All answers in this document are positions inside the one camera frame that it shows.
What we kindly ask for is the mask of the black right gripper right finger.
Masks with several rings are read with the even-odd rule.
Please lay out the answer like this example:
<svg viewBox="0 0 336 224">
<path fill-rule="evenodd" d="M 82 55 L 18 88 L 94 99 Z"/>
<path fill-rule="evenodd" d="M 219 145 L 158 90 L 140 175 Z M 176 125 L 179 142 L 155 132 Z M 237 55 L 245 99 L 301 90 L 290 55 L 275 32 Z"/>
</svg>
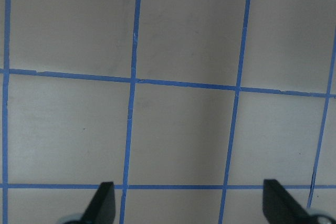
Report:
<svg viewBox="0 0 336 224">
<path fill-rule="evenodd" d="M 309 215 L 276 179 L 264 180 L 263 214 L 270 224 L 315 223 L 315 217 Z"/>
</svg>

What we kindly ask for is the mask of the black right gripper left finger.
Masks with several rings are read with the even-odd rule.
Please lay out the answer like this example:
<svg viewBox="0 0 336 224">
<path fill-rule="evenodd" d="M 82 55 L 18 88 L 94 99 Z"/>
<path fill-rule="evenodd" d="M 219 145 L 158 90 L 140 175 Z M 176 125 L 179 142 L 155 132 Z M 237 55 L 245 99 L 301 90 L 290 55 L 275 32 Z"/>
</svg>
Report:
<svg viewBox="0 0 336 224">
<path fill-rule="evenodd" d="M 101 183 L 79 223 L 113 224 L 116 216 L 115 203 L 114 183 Z"/>
</svg>

